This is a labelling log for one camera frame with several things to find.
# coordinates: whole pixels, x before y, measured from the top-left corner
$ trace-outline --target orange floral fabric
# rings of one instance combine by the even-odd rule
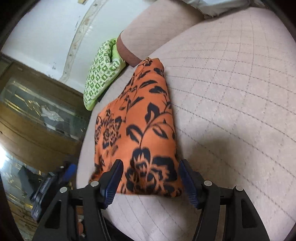
[[[119,97],[98,114],[95,171],[90,182],[99,180],[121,159],[124,172],[117,192],[181,194],[175,129],[163,72],[159,59],[142,61]]]

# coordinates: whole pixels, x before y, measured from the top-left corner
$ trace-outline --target quilted fabric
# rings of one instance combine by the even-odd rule
[[[284,240],[296,221],[296,43],[283,23],[270,10],[249,8],[199,23],[151,57],[165,68],[180,157],[219,186],[242,186],[270,240]],[[128,67],[96,105],[79,187],[93,170],[87,151],[95,117],[132,73]],[[185,196],[118,194],[104,214],[136,241],[187,241],[200,213]]]
[[[132,21],[120,36],[127,49],[143,60],[203,19],[200,11],[180,0],[158,0]]]
[[[125,65],[125,61],[117,52],[116,38],[102,43],[91,64],[85,84],[83,102],[87,110],[93,109],[97,98],[118,76]]]
[[[218,16],[235,8],[250,6],[251,0],[182,0],[199,9],[203,14],[212,17]]]

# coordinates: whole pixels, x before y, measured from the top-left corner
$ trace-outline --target metal screw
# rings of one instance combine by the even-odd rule
[[[210,187],[213,183],[211,181],[205,180],[204,185]]]
[[[241,192],[243,190],[243,188],[241,186],[236,186],[235,189],[239,192]]]
[[[95,186],[98,186],[99,185],[99,182],[98,181],[92,181],[91,182],[91,186],[92,187],[95,187]]]
[[[66,192],[68,190],[68,188],[66,188],[66,187],[62,187],[59,191],[61,192],[61,193],[64,193],[64,192]]]

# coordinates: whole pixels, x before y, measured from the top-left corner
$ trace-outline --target white wall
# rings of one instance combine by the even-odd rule
[[[94,0],[40,0],[17,24],[1,52],[60,80],[68,52]],[[83,93],[87,72],[100,45],[114,37],[155,0],[107,0],[81,41],[72,68],[62,82]]]
[[[1,52],[60,79],[76,28],[93,1],[41,0],[20,20]]]

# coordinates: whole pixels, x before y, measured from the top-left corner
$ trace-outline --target green patterned pillow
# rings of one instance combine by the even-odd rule
[[[83,102],[87,110],[94,108],[97,98],[115,80],[125,65],[117,51],[116,38],[101,45],[91,64],[85,84]]]

